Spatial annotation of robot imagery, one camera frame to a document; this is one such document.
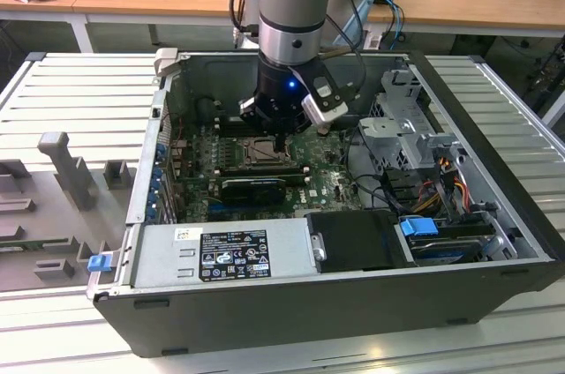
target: metal bracket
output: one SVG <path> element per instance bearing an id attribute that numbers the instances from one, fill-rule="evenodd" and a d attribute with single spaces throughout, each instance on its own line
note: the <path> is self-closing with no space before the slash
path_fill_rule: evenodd
<path id="1" fill-rule="evenodd" d="M 179 69 L 178 48 L 161 48 L 155 53 L 155 76 L 165 77 Z"/>

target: red wire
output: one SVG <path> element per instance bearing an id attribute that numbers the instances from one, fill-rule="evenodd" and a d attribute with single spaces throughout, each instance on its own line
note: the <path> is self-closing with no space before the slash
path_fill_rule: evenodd
<path id="1" fill-rule="evenodd" d="M 426 189 L 426 186 L 433 184 L 432 180 L 428 180 L 427 182 L 424 182 L 421 186 L 420 186 L 420 191 L 418 193 L 418 203 L 420 203 L 422 201 L 422 198 L 424 197 L 424 190 Z"/>

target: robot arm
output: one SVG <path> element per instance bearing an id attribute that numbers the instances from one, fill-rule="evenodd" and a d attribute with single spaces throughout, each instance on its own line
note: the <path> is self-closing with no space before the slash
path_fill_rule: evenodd
<path id="1" fill-rule="evenodd" d="M 257 89 L 241 117 L 281 149 L 288 135 L 345 114 L 357 93 L 339 87 L 320 60 L 327 7 L 328 0 L 260 0 Z"/>

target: blue drive latch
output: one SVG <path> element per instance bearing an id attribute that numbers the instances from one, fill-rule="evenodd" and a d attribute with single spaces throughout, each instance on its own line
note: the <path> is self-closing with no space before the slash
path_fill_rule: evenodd
<path id="1" fill-rule="evenodd" d="M 405 236 L 437 236 L 440 232 L 431 218 L 407 218 L 400 223 Z"/>

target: floor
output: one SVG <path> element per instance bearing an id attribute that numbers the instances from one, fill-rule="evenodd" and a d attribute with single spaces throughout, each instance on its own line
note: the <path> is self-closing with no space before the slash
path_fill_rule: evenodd
<path id="1" fill-rule="evenodd" d="M 0 90 L 8 82 L 25 55 L 31 51 L 78 52 L 71 27 L 65 23 L 7 21 L 0 32 Z M 149 39 L 147 26 L 125 24 L 94 24 L 88 26 L 94 46 L 99 52 L 152 52 L 158 49 Z M 217 26 L 158 26 L 163 46 L 185 50 L 233 49 L 230 27 Z M 447 55 L 455 36 L 452 34 L 411 34 L 395 49 L 419 49 L 428 55 Z M 520 47 L 521 40 L 530 47 Z M 497 38 L 486 55 L 489 65 L 519 95 L 523 96 L 529 83 L 528 74 L 538 66 L 539 59 L 554 48 L 556 39 Z M 531 102 L 535 96 L 528 96 Z M 555 127 L 565 135 L 565 121 Z"/>

